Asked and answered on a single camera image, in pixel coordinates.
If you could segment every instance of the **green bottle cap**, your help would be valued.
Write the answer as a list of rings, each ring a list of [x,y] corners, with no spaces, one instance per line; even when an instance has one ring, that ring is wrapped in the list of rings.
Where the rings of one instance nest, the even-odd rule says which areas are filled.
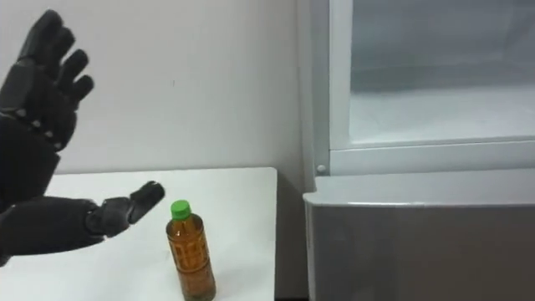
[[[171,215],[174,220],[183,221],[191,215],[190,203],[186,200],[173,202],[171,205]]]

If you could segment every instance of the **bottle label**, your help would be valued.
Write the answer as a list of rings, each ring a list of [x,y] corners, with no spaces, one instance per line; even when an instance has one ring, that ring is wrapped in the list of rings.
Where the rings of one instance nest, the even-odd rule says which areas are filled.
[[[192,273],[204,268],[209,261],[206,237],[201,233],[189,242],[170,242],[176,268],[181,273]]]

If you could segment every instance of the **robotic arm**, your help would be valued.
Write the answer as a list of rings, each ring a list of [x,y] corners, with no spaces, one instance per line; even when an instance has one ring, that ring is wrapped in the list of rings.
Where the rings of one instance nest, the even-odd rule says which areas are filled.
[[[79,102],[93,89],[83,50],[62,58],[74,35],[55,11],[31,28],[0,89],[0,266],[11,256],[88,247],[139,221],[163,197],[146,183],[129,197],[91,200],[44,196],[70,141]]]

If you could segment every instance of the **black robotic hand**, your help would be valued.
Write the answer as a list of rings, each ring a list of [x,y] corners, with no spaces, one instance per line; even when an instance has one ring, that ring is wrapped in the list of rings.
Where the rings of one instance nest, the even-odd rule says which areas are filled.
[[[130,197],[91,200],[43,196],[70,141],[79,102],[93,80],[78,76],[82,50],[62,58],[74,36],[47,11],[32,27],[0,89],[0,266],[10,256],[69,251],[113,237],[140,220],[164,196],[149,182]]]

